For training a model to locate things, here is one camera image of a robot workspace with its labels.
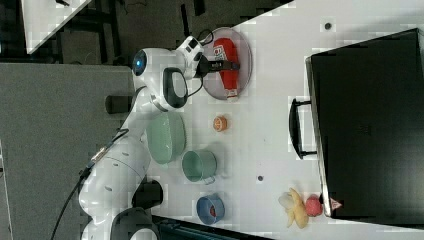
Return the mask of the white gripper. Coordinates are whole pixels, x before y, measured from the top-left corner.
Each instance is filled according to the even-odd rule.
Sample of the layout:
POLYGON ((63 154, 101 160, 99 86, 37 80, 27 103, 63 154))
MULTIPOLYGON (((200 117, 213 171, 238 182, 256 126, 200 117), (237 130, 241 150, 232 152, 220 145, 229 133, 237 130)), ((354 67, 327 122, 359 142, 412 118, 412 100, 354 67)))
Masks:
MULTIPOLYGON (((177 48, 177 51, 183 54, 185 59, 184 77, 192 79, 196 75, 197 67, 204 53, 204 47, 195 37, 187 37, 183 43, 177 48)), ((216 60, 208 62, 209 72, 220 71, 238 71, 240 65, 228 60, 216 60)))

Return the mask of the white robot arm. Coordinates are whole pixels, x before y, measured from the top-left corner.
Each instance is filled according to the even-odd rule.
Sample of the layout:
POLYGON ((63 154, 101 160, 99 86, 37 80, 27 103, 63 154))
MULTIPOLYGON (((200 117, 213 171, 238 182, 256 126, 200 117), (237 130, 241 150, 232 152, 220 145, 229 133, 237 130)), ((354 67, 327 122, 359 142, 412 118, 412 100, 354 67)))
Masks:
POLYGON ((159 115, 183 108, 192 94, 187 82, 219 71, 237 72, 238 56, 204 55, 204 43, 189 36, 175 50, 144 48, 132 62, 133 105, 118 133, 81 172, 78 201, 91 218, 80 240, 141 240, 143 207, 132 199, 142 184, 151 153, 142 135, 159 115))

